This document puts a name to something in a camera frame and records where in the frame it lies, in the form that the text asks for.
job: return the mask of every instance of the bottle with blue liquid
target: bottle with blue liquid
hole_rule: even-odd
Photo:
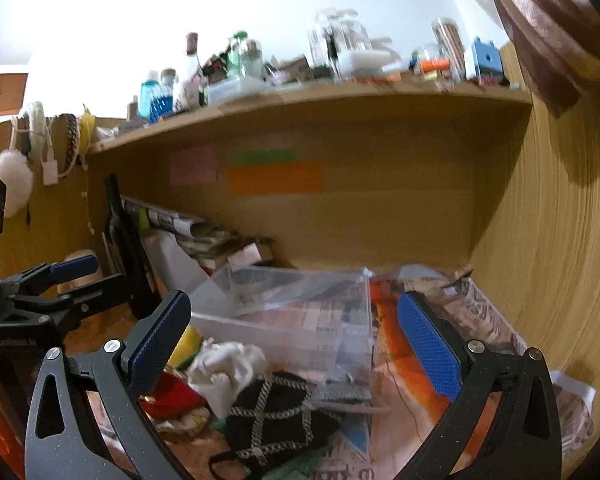
[[[154,96],[154,89],[159,86],[158,71],[149,70],[146,81],[140,85],[140,101],[138,103],[138,115],[148,120],[151,114],[151,99]]]
[[[164,114],[173,112],[173,85],[176,71],[165,68],[160,72],[160,84],[154,87],[149,113],[149,123],[155,124]]]

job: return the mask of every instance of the transparent plastic bin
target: transparent plastic bin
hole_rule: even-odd
[[[318,383],[314,404],[343,372],[370,390],[374,338],[362,272],[225,266],[190,299],[191,323],[203,337],[259,346],[271,370]],[[343,411],[373,411],[352,409],[355,402],[329,402],[334,409],[336,404]]]

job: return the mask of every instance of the white pom-pom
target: white pom-pom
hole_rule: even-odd
[[[15,150],[0,154],[0,180],[7,187],[4,217],[10,218],[27,205],[33,190],[33,172],[27,157]]]

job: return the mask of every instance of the hanging brown cloth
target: hanging brown cloth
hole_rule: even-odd
[[[600,81],[600,16],[589,0],[495,0],[527,84],[560,116]]]

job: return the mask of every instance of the wooden shelf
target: wooden shelf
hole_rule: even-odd
[[[307,123],[396,120],[400,118],[454,119],[506,110],[529,112],[526,90],[479,87],[469,83],[439,87],[435,82],[339,85],[317,82],[302,88],[250,96],[180,115],[93,145],[90,153],[133,146],[209,142],[215,137],[266,132]]]

